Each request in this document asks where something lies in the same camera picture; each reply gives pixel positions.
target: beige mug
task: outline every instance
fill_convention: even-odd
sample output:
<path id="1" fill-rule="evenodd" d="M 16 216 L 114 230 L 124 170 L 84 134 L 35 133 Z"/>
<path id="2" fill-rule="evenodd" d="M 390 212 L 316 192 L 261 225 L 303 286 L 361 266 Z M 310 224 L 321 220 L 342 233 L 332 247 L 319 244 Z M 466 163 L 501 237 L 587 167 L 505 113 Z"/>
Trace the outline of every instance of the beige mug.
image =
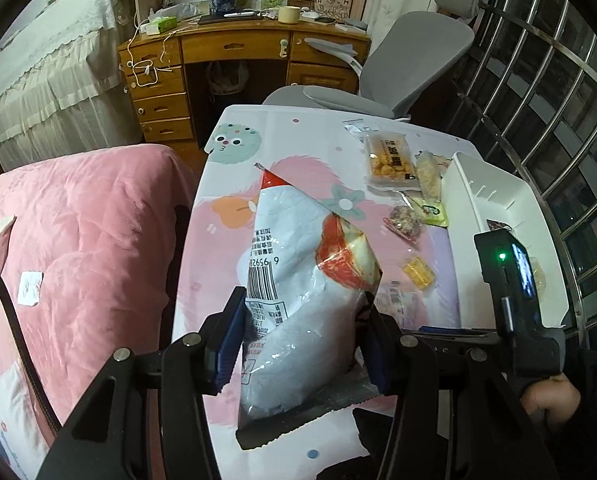
<path id="1" fill-rule="evenodd" d="M 284 6 L 278 8 L 279 23 L 298 23 L 301 18 L 300 7 Z"/>

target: bed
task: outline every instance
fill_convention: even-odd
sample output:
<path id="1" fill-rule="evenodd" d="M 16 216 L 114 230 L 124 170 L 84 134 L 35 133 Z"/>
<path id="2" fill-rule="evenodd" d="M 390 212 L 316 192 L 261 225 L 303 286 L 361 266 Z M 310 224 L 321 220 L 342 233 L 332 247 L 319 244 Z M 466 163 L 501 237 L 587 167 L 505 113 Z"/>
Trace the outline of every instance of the bed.
<path id="1" fill-rule="evenodd" d="M 118 69 L 133 0 L 57 0 L 0 51 L 0 163 L 140 142 Z"/>
<path id="2" fill-rule="evenodd" d="M 63 423 L 115 349 L 169 342 L 179 256 L 198 179 L 175 152 L 142 144 L 64 156 L 0 175 L 15 216 L 2 277 L 50 403 Z M 42 272 L 38 303 L 18 301 Z M 26 384 L 0 302 L 0 444 L 34 478 L 53 441 Z"/>

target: white charging cable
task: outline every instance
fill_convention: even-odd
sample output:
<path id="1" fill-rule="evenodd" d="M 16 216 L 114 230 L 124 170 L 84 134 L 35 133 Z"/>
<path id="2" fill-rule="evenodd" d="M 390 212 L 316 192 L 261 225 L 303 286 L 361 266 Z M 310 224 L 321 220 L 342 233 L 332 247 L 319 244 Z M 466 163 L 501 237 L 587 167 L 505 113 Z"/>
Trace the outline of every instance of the white charging cable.
<path id="1" fill-rule="evenodd" d="M 151 59 L 145 59 L 143 61 L 134 63 L 134 55 L 132 54 L 132 52 L 130 50 L 130 45 L 132 44 L 132 42 L 134 40 L 136 40 L 136 36 L 138 35 L 138 32 L 140 31 L 140 26 L 147 22 L 149 22 L 149 18 L 146 18 L 142 22 L 138 23 L 138 11 L 136 11 L 136 13 L 134 14 L 134 26 L 136 27 L 136 31 L 134 32 L 134 36 L 128 43 L 128 47 L 127 47 L 128 54 L 130 54 L 130 68 L 132 69 L 132 73 L 134 75 L 134 78 L 136 79 L 136 85 L 140 88 L 156 85 L 156 83 L 158 83 L 158 73 L 159 72 L 173 72 L 174 71 L 172 69 L 172 67 L 169 66 L 169 64 L 168 64 L 167 68 L 155 67 L 154 61 Z M 192 23 L 192 25 L 189 25 L 188 27 L 178 28 L 176 30 L 173 30 L 165 37 L 165 40 L 163 40 L 163 48 L 161 50 L 161 56 L 159 58 L 159 61 L 161 63 L 163 63 L 163 56 L 165 56 L 165 42 L 167 40 L 169 40 L 173 35 L 177 34 L 178 32 L 184 32 L 186 30 L 189 30 L 189 28 L 192 27 L 193 25 L 196 25 L 196 23 Z M 136 74 L 136 69 L 139 69 L 139 70 L 144 69 L 144 74 L 149 75 L 150 69 L 152 69 L 152 68 L 154 69 L 154 75 L 156 76 L 156 79 L 154 81 L 150 81 L 150 82 L 147 82 L 147 83 L 141 85 L 141 83 L 138 82 L 138 75 Z"/>

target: metal window grille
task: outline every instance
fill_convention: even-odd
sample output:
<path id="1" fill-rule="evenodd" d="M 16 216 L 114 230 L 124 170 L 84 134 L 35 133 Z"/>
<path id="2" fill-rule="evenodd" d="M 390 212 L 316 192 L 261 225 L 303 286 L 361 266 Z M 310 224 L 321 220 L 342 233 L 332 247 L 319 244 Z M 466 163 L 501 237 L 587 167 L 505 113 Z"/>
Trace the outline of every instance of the metal window grille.
<path id="1" fill-rule="evenodd" d="M 445 131 L 532 188 L 570 300 L 565 323 L 597 326 L 597 38 L 568 0 L 483 0 L 458 64 Z"/>

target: table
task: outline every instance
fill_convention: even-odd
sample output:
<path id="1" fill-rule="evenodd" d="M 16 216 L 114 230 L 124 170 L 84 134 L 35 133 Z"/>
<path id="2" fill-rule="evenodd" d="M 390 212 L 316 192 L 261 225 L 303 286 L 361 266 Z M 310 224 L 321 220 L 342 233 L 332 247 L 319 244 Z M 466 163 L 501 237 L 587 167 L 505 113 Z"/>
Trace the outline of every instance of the table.
<path id="1" fill-rule="evenodd" d="M 310 47 L 305 38 L 351 44 L 360 63 L 370 50 L 365 33 L 346 32 L 334 25 L 298 22 L 292 25 L 267 18 L 235 20 L 196 26 L 183 22 L 178 32 L 159 36 L 139 34 L 128 49 L 118 48 L 127 79 L 127 91 L 147 142 L 172 147 L 199 173 L 205 164 L 203 146 L 213 118 L 206 68 L 219 60 L 247 60 L 249 79 L 243 91 L 246 102 L 261 103 L 278 88 L 290 84 L 319 85 L 354 93 L 358 78 L 347 63 Z M 132 72 L 134 63 L 143 62 Z M 156 68 L 145 74 L 145 62 Z"/>
<path id="2" fill-rule="evenodd" d="M 407 280 L 401 267 L 409 246 L 387 231 L 381 220 L 389 214 L 395 197 L 374 192 L 365 184 L 363 146 L 343 127 L 343 121 L 357 118 L 377 129 L 402 133 L 414 154 L 429 150 L 451 157 L 464 152 L 480 158 L 467 140 L 398 121 L 312 108 L 226 108 L 206 147 L 213 152 L 198 186 L 183 251 L 173 340 L 198 330 L 207 316 L 221 311 L 234 286 L 246 286 L 261 181 L 255 163 L 363 230 L 383 268 L 383 282 Z M 447 232 L 429 226 L 419 246 L 435 270 L 437 283 L 433 290 L 420 293 L 425 307 L 414 324 L 458 327 L 458 292 Z M 205 397 L 224 479 L 313 480 L 325 467 L 367 454 L 358 441 L 350 408 L 327 413 L 264 447 L 241 450 L 234 437 L 240 372 L 239 359 L 223 393 Z M 378 397 L 364 407 L 389 412 L 393 404 L 392 399 Z M 308 457 L 311 450 L 310 456 L 318 451 L 317 458 Z"/>

